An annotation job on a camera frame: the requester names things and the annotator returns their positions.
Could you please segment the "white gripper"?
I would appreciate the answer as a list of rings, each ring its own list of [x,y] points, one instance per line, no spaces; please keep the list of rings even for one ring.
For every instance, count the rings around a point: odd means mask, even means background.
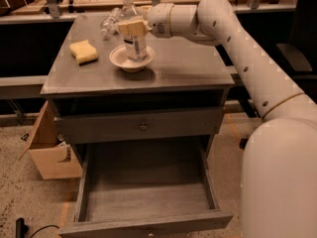
[[[143,5],[139,9],[144,19],[148,18],[152,34],[158,38],[170,38],[170,12],[172,3],[160,3],[156,6]],[[129,20],[118,23],[118,31],[124,35],[144,37],[148,31],[148,22],[144,20]]]

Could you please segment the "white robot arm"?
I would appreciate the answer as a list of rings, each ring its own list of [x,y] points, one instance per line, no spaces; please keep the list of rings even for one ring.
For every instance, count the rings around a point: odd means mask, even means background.
[[[264,120],[243,155],[242,237],[317,238],[317,104],[242,27],[229,1],[158,4],[118,30],[223,46]]]

